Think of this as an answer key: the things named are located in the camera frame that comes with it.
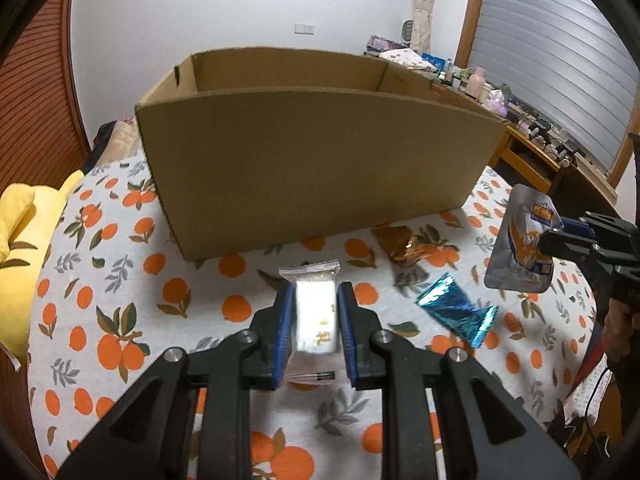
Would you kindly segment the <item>grey orange snack pouch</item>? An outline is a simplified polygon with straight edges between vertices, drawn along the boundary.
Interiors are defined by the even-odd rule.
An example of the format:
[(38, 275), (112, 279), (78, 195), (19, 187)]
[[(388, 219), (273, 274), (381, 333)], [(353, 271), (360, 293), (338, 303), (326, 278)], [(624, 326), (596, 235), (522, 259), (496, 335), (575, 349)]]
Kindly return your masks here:
[(512, 292), (545, 292), (551, 284), (554, 263), (540, 250), (539, 240), (551, 229), (563, 229), (551, 198), (529, 186), (515, 185), (489, 258), (485, 286)]

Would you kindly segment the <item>small white snack packet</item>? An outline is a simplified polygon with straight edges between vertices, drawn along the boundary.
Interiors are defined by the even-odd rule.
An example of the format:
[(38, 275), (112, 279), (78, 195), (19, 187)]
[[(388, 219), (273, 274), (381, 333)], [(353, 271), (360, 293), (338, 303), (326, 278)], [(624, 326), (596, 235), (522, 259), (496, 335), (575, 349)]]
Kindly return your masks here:
[(334, 382), (342, 367), (337, 315), (337, 274), (341, 263), (328, 260), (281, 268), (280, 277), (295, 287), (291, 355), (284, 379), (292, 384)]

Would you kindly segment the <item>blue foil snack packet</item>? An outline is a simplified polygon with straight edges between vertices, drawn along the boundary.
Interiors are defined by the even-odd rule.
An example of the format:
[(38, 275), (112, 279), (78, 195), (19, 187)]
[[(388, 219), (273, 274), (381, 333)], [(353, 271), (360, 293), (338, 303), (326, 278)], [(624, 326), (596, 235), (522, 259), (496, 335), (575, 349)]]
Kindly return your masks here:
[(498, 313), (498, 307), (494, 304), (485, 307), (473, 304), (449, 273), (421, 292), (416, 297), (416, 305), (472, 349), (480, 348)]

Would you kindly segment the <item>wooden sideboard cabinet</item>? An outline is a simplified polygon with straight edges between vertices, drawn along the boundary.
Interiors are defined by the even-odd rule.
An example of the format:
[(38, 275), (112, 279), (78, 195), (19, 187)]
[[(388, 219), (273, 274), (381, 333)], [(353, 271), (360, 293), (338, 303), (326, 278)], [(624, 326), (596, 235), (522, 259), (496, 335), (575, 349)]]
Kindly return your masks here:
[(582, 156), (577, 154), (574, 164), (564, 167), (518, 129), (506, 127), (489, 166), (512, 185), (523, 183), (549, 195), (564, 217), (578, 218), (588, 211), (620, 216), (616, 192)]

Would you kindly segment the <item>brown foil snack packet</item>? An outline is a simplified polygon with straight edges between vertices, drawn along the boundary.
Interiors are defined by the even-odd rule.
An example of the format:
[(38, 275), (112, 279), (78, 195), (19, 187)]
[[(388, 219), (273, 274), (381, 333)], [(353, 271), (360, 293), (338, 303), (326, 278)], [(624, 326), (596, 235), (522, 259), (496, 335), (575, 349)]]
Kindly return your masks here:
[(390, 262), (402, 268), (415, 266), (426, 255), (427, 247), (431, 246), (430, 242), (414, 234), (408, 226), (382, 224), (372, 228), (371, 232)]

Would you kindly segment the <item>brown cardboard box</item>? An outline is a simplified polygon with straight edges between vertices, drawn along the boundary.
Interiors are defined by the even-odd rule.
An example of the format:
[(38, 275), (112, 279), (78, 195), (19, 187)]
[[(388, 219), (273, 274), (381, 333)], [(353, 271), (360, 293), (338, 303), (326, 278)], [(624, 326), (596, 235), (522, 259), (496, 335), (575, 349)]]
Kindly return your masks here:
[(266, 47), (188, 56), (136, 117), (188, 260), (457, 208), (506, 130), (396, 63)]

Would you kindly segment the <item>pink bottle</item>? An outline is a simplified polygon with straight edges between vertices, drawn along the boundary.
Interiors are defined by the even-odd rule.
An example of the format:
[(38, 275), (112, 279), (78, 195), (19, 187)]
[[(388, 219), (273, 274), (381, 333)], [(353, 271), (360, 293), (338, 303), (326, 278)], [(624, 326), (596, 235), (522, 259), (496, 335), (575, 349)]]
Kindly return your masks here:
[(483, 67), (477, 66), (474, 72), (469, 76), (464, 91), (468, 96), (472, 96), (472, 98), (478, 100), (485, 82), (485, 70)]

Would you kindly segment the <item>grey window blind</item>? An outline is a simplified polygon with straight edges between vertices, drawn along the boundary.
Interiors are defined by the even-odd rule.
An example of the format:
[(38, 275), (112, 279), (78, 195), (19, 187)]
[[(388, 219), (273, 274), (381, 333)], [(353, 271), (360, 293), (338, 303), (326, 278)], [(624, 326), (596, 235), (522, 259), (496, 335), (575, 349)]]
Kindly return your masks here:
[(591, 0), (482, 0), (470, 63), (613, 165), (639, 71)]

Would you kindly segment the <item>folded floral cloth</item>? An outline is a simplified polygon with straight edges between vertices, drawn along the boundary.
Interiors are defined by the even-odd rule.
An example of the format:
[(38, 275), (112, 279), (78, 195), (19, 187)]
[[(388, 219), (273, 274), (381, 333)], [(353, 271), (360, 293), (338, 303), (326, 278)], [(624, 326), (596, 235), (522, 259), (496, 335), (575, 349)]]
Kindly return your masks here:
[(426, 70), (427, 72), (437, 70), (435, 65), (424, 60), (421, 55), (409, 48), (387, 50), (381, 52), (378, 57), (387, 62), (405, 67), (407, 70)]

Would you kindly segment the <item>yellow plush toy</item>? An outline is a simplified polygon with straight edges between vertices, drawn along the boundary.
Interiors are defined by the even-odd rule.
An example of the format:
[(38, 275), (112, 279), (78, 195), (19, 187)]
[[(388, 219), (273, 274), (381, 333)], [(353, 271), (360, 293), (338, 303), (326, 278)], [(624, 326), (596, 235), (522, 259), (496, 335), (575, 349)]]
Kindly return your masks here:
[(52, 234), (83, 177), (75, 171), (58, 190), (13, 183), (1, 194), (1, 350), (16, 368), (26, 362), (30, 309)]

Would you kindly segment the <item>brown louvered wardrobe door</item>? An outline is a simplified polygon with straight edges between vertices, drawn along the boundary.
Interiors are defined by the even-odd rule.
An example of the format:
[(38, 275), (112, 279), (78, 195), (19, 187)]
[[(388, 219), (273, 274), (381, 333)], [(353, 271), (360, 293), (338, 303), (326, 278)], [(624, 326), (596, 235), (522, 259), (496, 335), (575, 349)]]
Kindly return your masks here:
[(1, 186), (59, 188), (90, 154), (70, 53), (72, 0), (48, 0), (1, 66)]

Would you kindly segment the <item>white wall switch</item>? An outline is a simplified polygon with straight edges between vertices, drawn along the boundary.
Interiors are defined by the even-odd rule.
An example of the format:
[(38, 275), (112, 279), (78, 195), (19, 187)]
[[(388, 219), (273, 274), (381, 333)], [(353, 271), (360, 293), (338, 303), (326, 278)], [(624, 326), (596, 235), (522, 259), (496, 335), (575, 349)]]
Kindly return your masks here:
[(295, 35), (312, 36), (314, 34), (314, 25), (295, 24), (294, 25), (294, 34)]

